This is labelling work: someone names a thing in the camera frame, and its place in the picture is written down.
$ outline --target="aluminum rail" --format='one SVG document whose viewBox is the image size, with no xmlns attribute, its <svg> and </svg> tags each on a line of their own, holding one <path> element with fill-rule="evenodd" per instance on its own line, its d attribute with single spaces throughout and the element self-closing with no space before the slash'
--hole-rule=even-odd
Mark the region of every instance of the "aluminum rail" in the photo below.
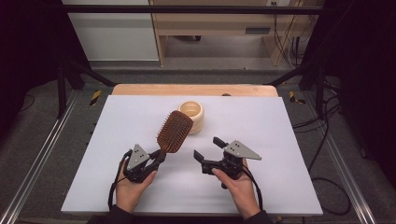
<svg viewBox="0 0 396 224">
<path fill-rule="evenodd" d="M 57 119 L 49 136 L 47 137 L 46 142 L 44 143 L 43 147 L 40 149 L 33 165 L 31 166 L 28 174 L 23 179 L 20 188 L 18 189 L 17 193 L 15 194 L 14 198 L 12 199 L 11 203 L 8 205 L 6 211 L 0 217 L 1 224 L 13 224 L 18 218 L 18 215 L 26 202 L 30 192 L 37 181 L 41 170 L 43 169 L 50 153 L 58 140 L 59 135 L 64 128 L 77 100 L 80 96 L 80 91 L 72 91 L 68 101 L 68 107 L 64 112 L 64 115 Z"/>
<path fill-rule="evenodd" d="M 322 15 L 335 8 L 323 7 L 238 7 L 238 6 L 109 6 L 109 5 L 41 5 L 41 9 L 64 13 L 194 13 L 194 14 L 276 14 Z"/>
</svg>

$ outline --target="white wall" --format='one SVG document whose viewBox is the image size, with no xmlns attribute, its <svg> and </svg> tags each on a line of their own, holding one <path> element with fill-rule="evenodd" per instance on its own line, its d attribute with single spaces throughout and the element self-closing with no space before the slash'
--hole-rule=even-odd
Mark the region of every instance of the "white wall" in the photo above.
<svg viewBox="0 0 396 224">
<path fill-rule="evenodd" d="M 148 0 L 63 0 L 65 5 L 148 5 Z M 69 13 L 89 61 L 158 61 L 149 14 Z"/>
</svg>

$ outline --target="gray floor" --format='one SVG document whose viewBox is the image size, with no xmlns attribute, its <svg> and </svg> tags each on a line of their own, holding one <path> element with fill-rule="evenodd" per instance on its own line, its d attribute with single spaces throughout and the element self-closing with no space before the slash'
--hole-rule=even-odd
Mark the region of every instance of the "gray floor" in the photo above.
<svg viewBox="0 0 396 224">
<path fill-rule="evenodd" d="M 111 80 L 122 83 L 243 83 L 262 84 L 286 74 L 290 66 L 282 63 L 279 67 L 270 64 L 268 54 L 259 38 L 205 37 L 196 42 L 192 37 L 175 37 L 169 41 L 165 66 L 139 64 L 132 69 L 130 64 L 114 70 L 114 64 L 101 63 L 98 73 Z M 87 144 L 94 131 L 94 123 L 100 116 L 106 96 L 111 89 L 95 80 L 84 77 L 88 82 L 83 91 L 78 92 L 78 101 L 66 122 L 62 134 L 57 139 L 40 177 L 22 208 L 20 223 L 29 219 L 34 223 L 57 223 L 60 220 L 82 221 L 88 217 L 74 217 L 63 214 L 60 208 L 64 201 L 64 191 L 70 187 Z M 277 87 L 284 98 L 291 123 L 306 121 L 315 115 L 308 104 L 292 103 L 289 92 L 295 91 L 298 99 L 304 99 L 313 92 L 298 91 L 298 77 Z M 95 90 L 103 90 L 96 105 L 89 105 Z M 35 156 L 44 142 L 57 115 L 56 83 L 50 82 L 29 91 L 25 104 L 29 105 L 32 96 L 34 104 L 22 111 L 14 126 L 0 143 L 0 211 L 5 211 L 19 185 L 28 173 Z M 302 128 L 300 131 L 316 127 Z M 356 142 L 347 121 L 342 114 L 335 113 L 330 120 L 331 134 L 340 152 L 345 158 L 351 173 L 355 177 L 361 192 L 371 208 L 377 223 L 396 223 L 396 192 L 382 175 L 375 161 L 361 157 L 360 146 Z M 308 133 L 296 134 L 299 146 L 308 165 L 315 155 L 322 138 L 319 129 Z M 326 177 L 342 185 L 336 167 L 325 145 L 311 172 L 312 177 Z M 342 192 L 332 185 L 314 182 L 320 203 L 334 211 L 346 208 L 347 199 Z M 166 218 L 157 223 L 171 223 Z M 327 212 L 322 217 L 308 217 L 307 223 L 361 223 L 352 208 L 345 216 L 339 217 Z M 301 223 L 297 217 L 287 217 L 284 223 Z"/>
</svg>

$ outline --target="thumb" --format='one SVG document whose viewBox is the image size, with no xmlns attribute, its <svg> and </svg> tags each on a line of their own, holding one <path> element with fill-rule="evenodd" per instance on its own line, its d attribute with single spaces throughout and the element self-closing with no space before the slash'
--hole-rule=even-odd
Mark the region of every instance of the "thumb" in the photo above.
<svg viewBox="0 0 396 224">
<path fill-rule="evenodd" d="M 145 185 L 145 188 L 147 188 L 152 183 L 156 174 L 157 171 L 153 171 L 148 175 L 148 177 L 146 177 L 146 179 L 142 183 L 143 185 Z"/>
<path fill-rule="evenodd" d="M 222 172 L 219 169 L 213 168 L 212 169 L 212 173 L 219 179 L 219 181 L 221 181 L 221 183 L 223 183 L 228 189 L 230 188 L 230 186 L 232 185 L 232 179 L 225 174 L 224 172 Z"/>
</svg>

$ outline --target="finger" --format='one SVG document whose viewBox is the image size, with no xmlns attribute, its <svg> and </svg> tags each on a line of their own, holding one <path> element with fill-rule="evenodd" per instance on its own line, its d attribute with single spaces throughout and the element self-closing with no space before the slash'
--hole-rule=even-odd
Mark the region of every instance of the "finger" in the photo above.
<svg viewBox="0 0 396 224">
<path fill-rule="evenodd" d="M 244 159 L 242 160 L 242 163 L 244 163 L 244 165 L 248 168 L 248 162 L 247 162 L 247 159 L 246 159 L 246 158 L 244 158 Z"/>
<path fill-rule="evenodd" d="M 212 173 L 223 183 L 228 189 L 232 186 L 233 180 L 219 169 L 213 168 Z"/>
<path fill-rule="evenodd" d="M 143 185 L 145 185 L 145 187 L 148 187 L 152 181 L 154 181 L 154 177 L 157 174 L 157 171 L 153 171 L 151 173 L 149 173 L 148 177 L 146 177 L 146 179 L 143 181 Z"/>
<path fill-rule="evenodd" d="M 119 180 L 125 178 L 125 175 L 124 175 L 124 173 L 123 173 L 123 170 L 124 170 L 124 168 L 125 168 L 125 164 L 126 164 L 126 161 L 123 161 L 123 162 L 122 162 L 121 169 L 120 169 Z"/>
</svg>

